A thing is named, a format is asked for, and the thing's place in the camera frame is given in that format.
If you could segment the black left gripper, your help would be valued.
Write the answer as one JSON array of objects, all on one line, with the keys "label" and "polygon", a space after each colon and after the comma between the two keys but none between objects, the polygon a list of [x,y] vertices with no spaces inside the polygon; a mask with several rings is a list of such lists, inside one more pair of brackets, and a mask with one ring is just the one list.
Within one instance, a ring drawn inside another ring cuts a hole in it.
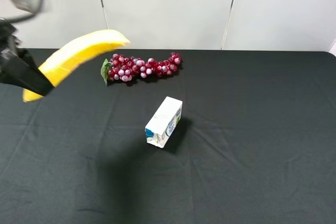
[{"label": "black left gripper", "polygon": [[27,49],[18,49],[16,28],[1,18],[1,83],[46,96],[54,86],[38,69]]}]

